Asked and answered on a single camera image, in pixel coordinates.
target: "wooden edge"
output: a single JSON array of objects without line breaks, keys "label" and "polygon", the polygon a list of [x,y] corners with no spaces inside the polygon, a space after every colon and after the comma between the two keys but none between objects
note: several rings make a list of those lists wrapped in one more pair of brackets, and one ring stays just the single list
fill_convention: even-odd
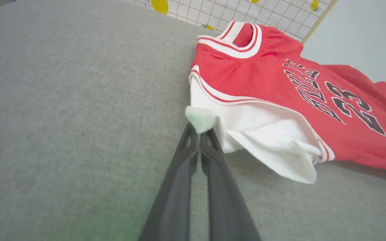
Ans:
[{"label": "wooden edge", "polygon": [[327,16],[328,12],[333,8],[333,6],[336,4],[337,0],[331,1],[331,3],[328,5],[328,7],[325,9],[323,14],[320,16],[320,18],[317,20],[317,22],[312,26],[311,30],[309,30],[308,34],[302,39],[302,43],[305,43],[306,40],[312,35],[312,33],[315,31],[315,29],[320,25],[321,21]]}]

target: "gray tablecloth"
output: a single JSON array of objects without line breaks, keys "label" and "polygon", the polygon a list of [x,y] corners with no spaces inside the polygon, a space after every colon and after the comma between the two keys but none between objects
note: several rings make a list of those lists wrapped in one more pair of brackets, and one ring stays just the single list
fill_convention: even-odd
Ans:
[{"label": "gray tablecloth", "polygon": [[[213,32],[117,0],[0,7],[0,241],[138,238],[199,34]],[[228,162],[263,240],[386,240],[386,171],[325,163],[307,185],[245,151]],[[191,237],[207,240],[200,169],[192,195]]]}]

